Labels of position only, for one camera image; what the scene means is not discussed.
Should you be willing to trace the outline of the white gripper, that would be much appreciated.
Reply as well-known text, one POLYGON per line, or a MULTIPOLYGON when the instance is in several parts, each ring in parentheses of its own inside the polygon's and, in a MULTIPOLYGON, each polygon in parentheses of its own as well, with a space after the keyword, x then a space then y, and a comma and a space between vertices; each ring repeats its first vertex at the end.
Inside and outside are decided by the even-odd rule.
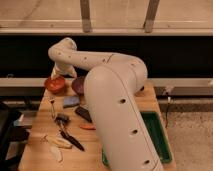
POLYGON ((72 65, 59 62, 56 62, 54 65, 53 75, 69 75, 73 78, 77 78, 77 72, 72 65))

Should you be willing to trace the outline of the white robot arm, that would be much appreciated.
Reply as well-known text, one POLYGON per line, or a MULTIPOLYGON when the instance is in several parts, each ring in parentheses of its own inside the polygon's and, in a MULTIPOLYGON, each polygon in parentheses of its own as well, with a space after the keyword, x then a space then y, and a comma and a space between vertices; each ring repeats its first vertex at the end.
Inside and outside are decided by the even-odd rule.
POLYGON ((164 171, 134 99, 148 76, 144 62, 122 53, 79 51, 70 38, 48 55, 54 78, 75 77, 78 68, 88 72, 84 97, 111 171, 164 171))

